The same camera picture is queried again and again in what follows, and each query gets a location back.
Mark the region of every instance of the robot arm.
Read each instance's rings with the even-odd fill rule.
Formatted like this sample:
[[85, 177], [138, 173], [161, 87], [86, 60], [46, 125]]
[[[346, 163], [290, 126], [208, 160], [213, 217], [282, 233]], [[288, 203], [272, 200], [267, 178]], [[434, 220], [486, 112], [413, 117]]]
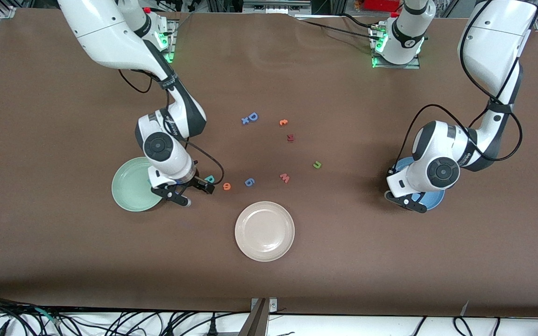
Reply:
[[136, 0], [58, 2], [92, 60], [112, 69], [146, 71], [175, 100], [141, 117], [136, 125], [136, 140], [151, 163], [148, 175], [152, 193], [182, 206], [190, 205], [182, 195], [187, 187], [213, 193], [214, 185], [196, 176], [195, 162], [178, 142], [201, 134], [207, 118], [164, 59], [160, 52], [163, 45], [155, 43], [154, 39], [161, 36], [156, 29], [161, 26], [152, 26], [151, 17], [145, 15]]
[[393, 64], [412, 61], [425, 40], [425, 32], [435, 17], [435, 11], [433, 0], [406, 0], [399, 17], [390, 17], [382, 23], [386, 26], [386, 36], [376, 46], [376, 52]]
[[[202, 133], [207, 122], [203, 108], [188, 93], [158, 47], [133, 32], [113, 0], [58, 2], [68, 25], [92, 60], [112, 69], [144, 70], [158, 78], [162, 89], [175, 100], [167, 109], [173, 136], [187, 138]], [[134, 10], [128, 12], [132, 13], [133, 25], [137, 26], [139, 21]]]
[[522, 70], [517, 63], [530, 33], [536, 6], [521, 0], [492, 0], [476, 5], [469, 22], [477, 17], [464, 40], [467, 70], [484, 82], [499, 102], [489, 101], [481, 127], [468, 128], [472, 140], [460, 126], [432, 121], [419, 130], [412, 146], [414, 162], [387, 177], [393, 197], [388, 199], [405, 208], [413, 193], [439, 191], [452, 187], [460, 176], [460, 168], [476, 172], [497, 157], [500, 141], [521, 82]]

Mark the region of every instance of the power cord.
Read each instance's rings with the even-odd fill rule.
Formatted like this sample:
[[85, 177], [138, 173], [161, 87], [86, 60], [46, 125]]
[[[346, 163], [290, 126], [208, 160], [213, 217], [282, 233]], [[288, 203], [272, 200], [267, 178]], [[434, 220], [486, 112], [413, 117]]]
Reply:
[[[514, 63], [512, 64], [512, 67], [510, 68], [510, 71], [508, 72], [508, 76], [506, 77], [506, 79], [504, 80], [504, 83], [502, 84], [502, 86], [500, 87], [499, 89], [499, 93], [497, 94], [497, 96], [493, 96], [493, 94], [491, 94], [489, 91], [487, 91], [483, 86], [481, 86], [479, 83], [476, 82], [476, 80], [474, 80], [474, 78], [472, 77], [472, 75], [470, 74], [470, 72], [468, 71], [468, 69], [466, 68], [466, 64], [464, 62], [464, 45], [465, 45], [465, 42], [467, 40], [467, 36], [468, 36], [468, 32], [470, 31], [470, 28], [472, 28], [472, 25], [474, 24], [474, 22], [476, 21], [476, 19], [478, 19], [478, 17], [481, 15], [481, 13], [485, 10], [485, 8], [487, 8], [487, 6], [492, 2], [493, 0], [487, 0], [487, 2], [485, 2], [485, 4], [483, 5], [483, 7], [481, 7], [479, 9], [479, 11], [476, 13], [476, 15], [474, 15], [474, 17], [472, 18], [472, 20], [470, 21], [470, 23], [467, 25], [466, 27], [466, 30], [464, 32], [464, 35], [462, 36], [462, 41], [460, 43], [460, 51], [459, 51], [459, 54], [460, 54], [460, 64], [462, 66], [462, 70], [464, 70], [464, 73], [466, 74], [466, 76], [470, 79], [470, 81], [476, 86], [478, 87], [479, 90], [481, 90], [483, 93], [485, 93], [489, 99], [492, 101], [492, 102], [495, 102], [496, 104], [500, 104], [500, 105], [503, 105], [502, 102], [500, 102], [499, 100], [499, 97], [500, 97], [500, 94], [502, 93], [502, 91], [504, 90], [504, 88], [506, 87], [506, 84], [508, 83], [508, 81], [510, 80], [510, 76], [512, 75], [512, 72], [514, 72], [514, 69], [516, 68], [517, 66], [517, 63], [518, 63], [518, 60], [519, 60], [519, 57], [516, 57], [514, 59]], [[510, 157], [512, 157], [517, 151], [518, 149], [520, 148], [522, 142], [523, 142], [523, 126], [522, 124], [520, 123], [520, 121], [518, 120], [518, 118], [516, 117], [516, 115], [514, 114], [514, 112], [510, 112], [509, 115], [512, 117], [512, 119], [514, 119], [515, 123], [516, 123], [516, 126], [518, 128], [518, 140], [516, 142], [516, 146], [514, 146], [514, 149], [506, 156], [504, 157], [501, 157], [501, 158], [493, 158], [493, 157], [490, 157], [489, 155], [486, 155], [485, 153], [483, 153], [477, 146], [476, 146], [476, 142], [474, 139], [472, 139], [472, 137], [470, 136], [470, 134], [468, 133], [467, 131], [467, 128], [465, 126], [463, 126], [463, 124], [450, 112], [448, 111], [446, 108], [438, 105], [438, 104], [429, 104], [429, 105], [426, 105], [426, 106], [423, 106], [423, 108], [420, 109], [420, 111], [417, 112], [417, 114], [414, 116], [414, 119], [412, 119], [412, 122], [410, 123], [410, 127], [408, 128], [408, 130], [406, 131], [406, 136], [404, 137], [404, 141], [402, 142], [402, 147], [400, 148], [400, 153], [397, 155], [397, 159], [396, 161], [394, 162], [393, 164], [393, 170], [395, 171], [396, 170], [396, 165], [397, 165], [397, 162], [400, 160], [400, 157], [402, 156], [402, 151], [404, 150], [404, 146], [406, 145], [406, 141], [408, 140], [408, 135], [410, 134], [410, 131], [412, 129], [412, 126], [414, 125], [414, 122], [416, 121], [416, 119], [419, 117], [420, 113], [422, 113], [426, 108], [429, 108], [431, 106], [435, 106], [437, 108], [440, 108], [442, 109], [444, 112], [446, 112], [452, 119], [454, 119], [454, 121], [458, 124], [458, 126], [460, 126], [463, 130], [463, 132], [466, 134], [466, 136], [468, 137], [468, 140], [470, 142], [472, 142], [472, 144], [474, 145], [474, 149], [477, 151], [477, 153], [479, 153], [481, 155], [481, 157], [483, 157], [483, 159], [486, 159], [488, 161], [493, 161], [493, 162], [497, 162], [497, 161], [503, 161], [503, 160], [507, 160], [507, 159], [510, 159]], [[472, 127], [472, 125], [474, 125], [474, 123], [476, 123], [476, 121], [478, 119], [480, 119], [483, 115], [485, 115], [485, 113], [487, 112], [488, 108], [485, 107], [485, 109], [475, 118], [472, 120], [472, 122], [470, 123], [470, 125], [468, 127]]]
[[195, 145], [194, 143], [182, 138], [181, 136], [177, 136], [177, 140], [179, 141], [184, 141], [186, 143], [186, 145], [190, 145], [192, 147], [194, 147], [197, 151], [201, 152], [203, 155], [207, 156], [209, 159], [211, 159], [211, 161], [213, 161], [218, 167], [219, 169], [221, 170], [221, 178], [214, 182], [214, 183], [211, 183], [212, 185], [218, 185], [221, 183], [221, 181], [224, 180], [224, 176], [226, 176], [226, 171], [224, 170], [224, 166], [222, 166], [219, 161], [217, 161], [214, 157], [212, 157], [209, 153], [207, 153], [206, 151], [204, 151], [203, 149], [201, 149], [201, 147], [198, 147], [197, 145]]
[[425, 322], [426, 319], [427, 319], [427, 316], [423, 316], [423, 319], [421, 319], [421, 321], [418, 323], [417, 328], [414, 330], [414, 334], [412, 334], [412, 336], [417, 336], [418, 335], [420, 327], [423, 326], [423, 323]]
[[[497, 319], [497, 323], [495, 324], [495, 328], [493, 329], [492, 336], [497, 336], [497, 330], [499, 329], [499, 324], [502, 321], [502, 319], [499, 317], [496, 317], [496, 319]], [[460, 331], [460, 328], [458, 328], [458, 325], [457, 325], [458, 320], [462, 321], [462, 323], [464, 324], [464, 327], [466, 327], [466, 330], [468, 331], [468, 335]], [[452, 322], [454, 323], [454, 328], [456, 329], [458, 334], [461, 334], [462, 336], [472, 336], [472, 331], [470, 330], [470, 328], [468, 327], [468, 323], [466, 323], [466, 320], [462, 316], [454, 317]]]
[[234, 311], [232, 313], [227, 313], [227, 314], [223, 314], [223, 315], [219, 315], [217, 317], [211, 317], [211, 319], [208, 319], [208, 320], [205, 320], [205, 321], [202, 321], [201, 323], [199, 324], [196, 324], [192, 327], [190, 327], [190, 329], [186, 330], [185, 332], [182, 332], [182, 334], [180, 334], [180, 336], [185, 336], [186, 334], [188, 334], [188, 332], [191, 332], [192, 330], [200, 327], [201, 325], [207, 323], [207, 322], [210, 322], [211, 320], [214, 320], [214, 319], [220, 319], [222, 317], [226, 317], [226, 316], [229, 316], [229, 315], [234, 315], [234, 314], [243, 314], [243, 313], [250, 313], [250, 311]]
[[128, 81], [128, 79], [126, 78], [126, 76], [124, 76], [124, 74], [121, 72], [120, 69], [118, 69], [118, 71], [120, 72], [121, 78], [124, 79], [124, 81], [126, 83], [128, 83], [128, 85], [130, 85], [130, 87], [132, 87], [132, 89], [135, 89], [136, 91], [138, 91], [140, 93], [147, 93], [149, 90], [151, 90], [151, 85], [153, 84], [153, 78], [151, 76], [149, 76], [149, 87], [147, 87], [146, 90], [140, 90], [137, 87], [135, 87], [134, 85], [132, 85], [132, 83], [130, 83], [130, 81]]
[[207, 332], [207, 336], [217, 336], [219, 333], [217, 332], [217, 326], [215, 325], [215, 311], [213, 312], [213, 317], [211, 317], [211, 325], [209, 326], [209, 332]]
[[370, 28], [372, 25], [376, 25], [377, 23], [379, 23], [379, 21], [377, 21], [375, 23], [371, 23], [371, 24], [362, 23], [362, 22], [358, 21], [355, 17], [353, 17], [352, 15], [350, 15], [348, 13], [339, 13], [338, 16], [345, 16], [348, 19], [351, 19], [352, 22], [354, 22], [357, 25], [359, 25], [361, 27], [364, 27], [364, 28]]
[[503, 161], [503, 160], [506, 160], [506, 159], [509, 159], [512, 155], [514, 155], [514, 153], [516, 153], [516, 151], [519, 149], [520, 145], [522, 144], [523, 142], [523, 126], [520, 124], [520, 121], [517, 119], [516, 115], [514, 115], [514, 113], [510, 113], [510, 115], [512, 116], [512, 118], [514, 119], [514, 121], [516, 122], [516, 125], [518, 127], [518, 141], [517, 141], [517, 144], [516, 144], [516, 147], [514, 147], [514, 149], [512, 150], [512, 152], [510, 152], [510, 154], [502, 157], [502, 158], [499, 158], [499, 159], [496, 159], [496, 158], [492, 158], [488, 155], [486, 155], [485, 153], [483, 153], [477, 146], [476, 146], [476, 142], [474, 141], [474, 139], [472, 139], [472, 137], [470, 136], [469, 132], [468, 132], [468, 128], [466, 126], [464, 126], [461, 121], [459, 121], [457, 119], [457, 117], [455, 117], [455, 115], [452, 114], [452, 112], [448, 111], [446, 108], [444, 108], [443, 106], [439, 105], [439, 104], [428, 104], [428, 105], [425, 105], [423, 106], [423, 108], [421, 108], [417, 113], [416, 115], [414, 116], [414, 119], [412, 119], [412, 122], [410, 123], [410, 126], [408, 127], [408, 130], [406, 131], [406, 136], [404, 136], [404, 141], [402, 142], [402, 147], [400, 148], [400, 153], [398, 153], [397, 155], [397, 158], [396, 158], [396, 161], [394, 162], [393, 164], [393, 170], [396, 170], [396, 165], [397, 165], [397, 162], [400, 160], [400, 157], [402, 156], [402, 151], [404, 150], [404, 146], [406, 146], [406, 141], [408, 140], [408, 135], [410, 134], [410, 130], [412, 129], [412, 126], [414, 125], [414, 122], [417, 120], [417, 118], [419, 117], [420, 113], [422, 113], [425, 109], [427, 108], [430, 108], [430, 107], [436, 107], [436, 108], [439, 108], [441, 109], [442, 111], [444, 111], [448, 116], [450, 116], [450, 118], [454, 119], [455, 123], [458, 124], [458, 126], [460, 126], [460, 128], [463, 130], [463, 132], [466, 134], [466, 137], [468, 138], [468, 140], [470, 142], [472, 142], [472, 144], [474, 145], [474, 150], [477, 151], [477, 153], [479, 153], [484, 159], [486, 160], [489, 160], [489, 161]]
[[303, 22], [306, 22], [309, 25], [314, 25], [314, 26], [319, 26], [319, 27], [328, 28], [328, 29], [332, 29], [332, 30], [337, 30], [338, 32], [342, 32], [342, 33], [346, 33], [346, 34], [366, 37], [366, 38], [371, 39], [371, 40], [379, 40], [379, 38], [377, 36], [369, 36], [369, 35], [365, 35], [365, 34], [359, 34], [359, 33], [355, 33], [355, 32], [350, 32], [350, 30], [345, 30], [345, 29], [340, 29], [340, 28], [336, 28], [336, 27], [321, 25], [320, 23], [310, 22], [310, 21], [306, 21], [306, 20], [303, 20]]
[[167, 323], [167, 327], [165, 329], [163, 329], [161, 331], [161, 333], [159, 334], [159, 336], [174, 336], [173, 334], [173, 330], [178, 326], [180, 325], [180, 323], [186, 321], [186, 319], [188, 319], [188, 317], [191, 317], [193, 315], [196, 315], [197, 313], [194, 312], [194, 311], [188, 311], [186, 313], [182, 313], [181, 315], [179, 315], [175, 321], [173, 319], [173, 317], [176, 315], [177, 313], [173, 313], [169, 319], [169, 322]]

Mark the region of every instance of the beige plate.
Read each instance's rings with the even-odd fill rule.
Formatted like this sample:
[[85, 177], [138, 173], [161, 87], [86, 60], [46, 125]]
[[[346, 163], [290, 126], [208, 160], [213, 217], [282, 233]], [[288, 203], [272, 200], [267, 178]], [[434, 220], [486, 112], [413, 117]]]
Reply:
[[249, 205], [235, 222], [235, 241], [250, 259], [274, 261], [294, 242], [294, 221], [283, 206], [274, 202]]

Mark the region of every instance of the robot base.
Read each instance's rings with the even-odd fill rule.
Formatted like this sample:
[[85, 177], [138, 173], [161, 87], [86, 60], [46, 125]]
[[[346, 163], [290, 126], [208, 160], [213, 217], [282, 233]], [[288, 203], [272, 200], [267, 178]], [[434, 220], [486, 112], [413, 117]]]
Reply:
[[387, 61], [383, 55], [377, 50], [382, 49], [386, 43], [397, 43], [397, 41], [390, 40], [387, 37], [386, 21], [380, 21], [376, 25], [372, 25], [368, 28], [369, 36], [376, 36], [379, 40], [371, 40], [371, 57], [373, 68], [392, 68], [392, 69], [420, 69], [418, 61], [418, 55], [415, 55], [412, 60], [406, 64], [394, 64]]
[[420, 69], [418, 62], [418, 56], [414, 56], [414, 59], [410, 63], [406, 64], [393, 64], [387, 62], [383, 56], [376, 52], [375, 49], [371, 49], [372, 66], [373, 68], [391, 68], [391, 69]]

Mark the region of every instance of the brown table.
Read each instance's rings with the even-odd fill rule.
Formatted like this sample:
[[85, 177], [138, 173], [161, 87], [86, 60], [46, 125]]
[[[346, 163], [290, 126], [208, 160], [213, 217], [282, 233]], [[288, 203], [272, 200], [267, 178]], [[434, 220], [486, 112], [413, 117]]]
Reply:
[[[346, 19], [321, 22], [362, 32]], [[522, 58], [517, 154], [463, 171], [424, 215], [383, 198], [419, 108], [442, 104], [467, 123], [486, 102], [457, 60], [465, 23], [433, 21], [421, 70], [387, 70], [371, 68], [367, 40], [286, 15], [192, 15], [173, 66], [208, 116], [193, 141], [224, 164], [232, 189], [189, 191], [188, 209], [130, 213], [113, 202], [111, 180], [142, 156], [134, 126], [163, 92], [136, 93], [92, 62], [60, 11], [19, 9], [0, 25], [0, 296], [203, 310], [276, 296], [288, 312], [418, 315], [456, 315], [470, 300], [468, 315], [538, 316], [538, 33]], [[252, 112], [258, 121], [243, 126]], [[426, 111], [412, 134], [432, 119], [449, 121]], [[189, 151], [203, 176], [219, 176]], [[275, 262], [235, 244], [235, 219], [260, 200], [284, 205], [296, 225]]]

